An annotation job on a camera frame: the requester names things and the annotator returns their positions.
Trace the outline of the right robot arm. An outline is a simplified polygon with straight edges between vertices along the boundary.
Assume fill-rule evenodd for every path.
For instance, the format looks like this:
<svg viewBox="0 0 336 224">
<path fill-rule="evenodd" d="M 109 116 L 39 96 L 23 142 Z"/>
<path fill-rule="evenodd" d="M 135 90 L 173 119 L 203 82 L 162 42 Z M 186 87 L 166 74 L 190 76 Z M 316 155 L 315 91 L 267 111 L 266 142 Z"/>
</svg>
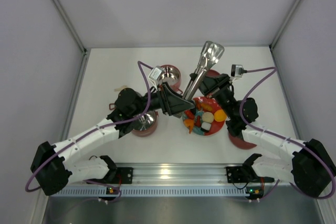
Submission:
<svg viewBox="0 0 336 224">
<path fill-rule="evenodd" d="M 274 155 L 269 158 L 253 154 L 243 163 L 248 177 L 271 177 L 290 183 L 296 190 L 316 198 L 328 199 L 335 194 L 335 164 L 323 144 L 315 139 L 295 140 L 282 136 L 257 123 L 258 107 L 248 95 L 237 101 L 228 75 L 205 77 L 199 90 L 213 98 L 229 120 L 230 137 L 254 144 Z"/>
</svg>

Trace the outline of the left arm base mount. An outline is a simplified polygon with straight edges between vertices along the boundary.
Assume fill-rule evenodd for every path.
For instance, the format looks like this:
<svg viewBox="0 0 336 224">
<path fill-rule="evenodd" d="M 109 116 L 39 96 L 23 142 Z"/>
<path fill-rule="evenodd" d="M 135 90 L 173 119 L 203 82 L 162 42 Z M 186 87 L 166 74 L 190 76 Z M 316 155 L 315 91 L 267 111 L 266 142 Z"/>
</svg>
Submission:
<svg viewBox="0 0 336 224">
<path fill-rule="evenodd" d="M 133 168 L 118 167 L 109 156 L 100 156 L 107 164 L 108 172 L 101 180 L 104 184 L 132 184 Z"/>
</svg>

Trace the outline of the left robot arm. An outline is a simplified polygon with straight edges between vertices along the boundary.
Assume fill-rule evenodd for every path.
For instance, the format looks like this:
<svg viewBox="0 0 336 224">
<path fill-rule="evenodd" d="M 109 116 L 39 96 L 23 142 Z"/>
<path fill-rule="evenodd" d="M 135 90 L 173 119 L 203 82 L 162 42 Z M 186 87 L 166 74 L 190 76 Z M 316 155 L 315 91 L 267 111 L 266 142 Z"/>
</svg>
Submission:
<svg viewBox="0 0 336 224">
<path fill-rule="evenodd" d="M 84 162 L 81 158 L 131 133 L 135 121 L 147 111 L 161 110 L 163 114 L 173 116 L 195 108 L 195 103 L 163 83 L 157 91 L 146 95 L 125 88 L 119 92 L 114 106 L 105 119 L 83 133 L 61 142 L 43 142 L 38 146 L 30 170 L 32 178 L 37 180 L 39 189 L 46 196 L 82 180 L 99 183 L 112 179 L 117 167 L 110 157 L 103 155 Z"/>
</svg>

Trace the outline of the steel serving tongs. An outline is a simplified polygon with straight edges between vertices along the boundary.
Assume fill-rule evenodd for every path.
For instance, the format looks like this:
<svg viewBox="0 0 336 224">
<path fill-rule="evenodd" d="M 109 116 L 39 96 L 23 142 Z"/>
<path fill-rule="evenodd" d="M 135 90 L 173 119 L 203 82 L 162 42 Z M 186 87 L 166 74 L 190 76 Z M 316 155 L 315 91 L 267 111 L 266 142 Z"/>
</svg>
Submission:
<svg viewBox="0 0 336 224">
<path fill-rule="evenodd" d="M 187 88 L 183 93 L 183 99 L 191 100 L 193 98 L 203 79 L 206 77 L 207 72 L 219 62 L 224 51 L 224 46 L 218 43 L 212 41 L 205 42 L 201 50 L 197 67 L 193 72 L 195 78 L 190 79 Z"/>
</svg>

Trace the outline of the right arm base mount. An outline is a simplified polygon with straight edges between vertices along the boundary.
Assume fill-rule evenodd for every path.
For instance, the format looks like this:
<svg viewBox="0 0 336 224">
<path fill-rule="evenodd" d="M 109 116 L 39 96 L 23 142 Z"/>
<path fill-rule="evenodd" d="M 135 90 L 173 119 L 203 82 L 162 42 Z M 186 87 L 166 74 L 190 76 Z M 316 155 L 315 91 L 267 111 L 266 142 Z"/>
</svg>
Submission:
<svg viewBox="0 0 336 224">
<path fill-rule="evenodd" d="M 261 154 L 252 154 L 242 165 L 227 166 L 226 174 L 229 183 L 258 183 L 261 182 L 259 176 L 253 170 L 252 165 L 257 158 L 262 157 Z"/>
</svg>

